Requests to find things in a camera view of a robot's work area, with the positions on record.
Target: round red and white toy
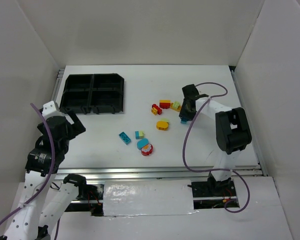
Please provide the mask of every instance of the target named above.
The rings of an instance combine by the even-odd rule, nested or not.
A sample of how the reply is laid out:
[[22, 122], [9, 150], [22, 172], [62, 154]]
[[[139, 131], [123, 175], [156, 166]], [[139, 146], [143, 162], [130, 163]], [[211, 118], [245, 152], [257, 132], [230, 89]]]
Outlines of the round red and white toy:
[[148, 156], [153, 152], [153, 150], [154, 150], [154, 147], [151, 144], [147, 144], [143, 148], [141, 148], [141, 154], [143, 156]]

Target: white table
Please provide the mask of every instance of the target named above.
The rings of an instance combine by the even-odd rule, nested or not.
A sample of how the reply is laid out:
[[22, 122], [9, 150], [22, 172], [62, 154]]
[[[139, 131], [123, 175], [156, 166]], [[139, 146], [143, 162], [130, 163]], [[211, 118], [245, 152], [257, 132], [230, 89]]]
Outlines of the white table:
[[[108, 73], [117, 73], [124, 78], [124, 112], [79, 115], [86, 132], [70, 142], [61, 169], [183, 167], [182, 147], [189, 124], [181, 124], [179, 113], [172, 109], [164, 109], [161, 115], [153, 115], [152, 104], [159, 105], [160, 99], [182, 103], [182, 87], [192, 83], [217, 82], [224, 85], [229, 93], [215, 100], [229, 107], [240, 106], [229, 67], [220, 65], [66, 66], [56, 102], [60, 104], [70, 74]], [[198, 89], [208, 95], [224, 92], [214, 85], [204, 85]], [[170, 120], [167, 131], [156, 128], [161, 118]], [[198, 117], [186, 148], [188, 165], [214, 165], [220, 151], [215, 129], [214, 121], [203, 115]], [[141, 155], [137, 149], [135, 131], [144, 131], [145, 137], [153, 145], [154, 151], [150, 156]], [[131, 138], [129, 145], [119, 138], [121, 132]], [[241, 153], [236, 165], [251, 169], [259, 167], [252, 144]]]

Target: blue and yellow block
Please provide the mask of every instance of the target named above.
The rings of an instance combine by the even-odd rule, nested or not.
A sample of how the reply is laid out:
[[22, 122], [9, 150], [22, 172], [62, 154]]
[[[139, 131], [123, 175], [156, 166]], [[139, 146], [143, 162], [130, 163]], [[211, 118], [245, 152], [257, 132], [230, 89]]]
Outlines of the blue and yellow block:
[[143, 139], [145, 137], [144, 131], [135, 131], [135, 139]]
[[129, 143], [131, 143], [131, 139], [127, 136], [127, 134], [125, 134], [125, 132], [123, 131], [122, 133], [119, 134], [119, 137], [122, 139], [122, 141], [128, 145]]

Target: white tabletop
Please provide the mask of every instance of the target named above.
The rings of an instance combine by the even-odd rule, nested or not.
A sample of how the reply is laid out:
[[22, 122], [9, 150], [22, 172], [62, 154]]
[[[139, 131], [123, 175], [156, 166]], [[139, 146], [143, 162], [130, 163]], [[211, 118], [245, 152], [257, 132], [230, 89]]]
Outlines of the white tabletop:
[[[159, 100], [183, 102], [182, 87], [202, 82], [217, 82], [229, 93], [215, 99], [229, 107], [240, 102], [228, 66], [216, 65], [96, 65], [66, 66], [56, 102], [60, 104], [65, 82], [70, 74], [117, 73], [124, 78], [124, 112], [116, 114], [87, 114], [78, 117], [86, 132], [71, 140], [69, 152], [60, 168], [156, 168], [183, 167], [182, 147], [189, 124], [181, 124], [179, 113], [163, 109], [161, 115], [151, 113], [152, 104]], [[201, 93], [220, 94], [218, 86], [198, 87]], [[158, 130], [161, 118], [170, 120], [167, 131]], [[137, 149], [135, 131], [144, 131], [153, 145], [150, 156]], [[125, 132], [131, 143], [126, 145], [119, 134]], [[197, 118], [186, 148], [186, 160], [193, 167], [213, 166], [220, 151], [216, 142], [216, 126], [207, 116]], [[242, 151], [237, 167], [257, 167], [252, 145]]]

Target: divided black container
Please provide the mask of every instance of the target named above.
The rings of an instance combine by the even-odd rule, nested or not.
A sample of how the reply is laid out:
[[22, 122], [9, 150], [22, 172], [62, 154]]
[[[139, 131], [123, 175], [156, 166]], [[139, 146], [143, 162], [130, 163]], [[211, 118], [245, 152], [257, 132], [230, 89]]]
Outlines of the divided black container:
[[117, 73], [69, 75], [60, 110], [77, 114], [118, 113], [124, 110], [124, 82]]

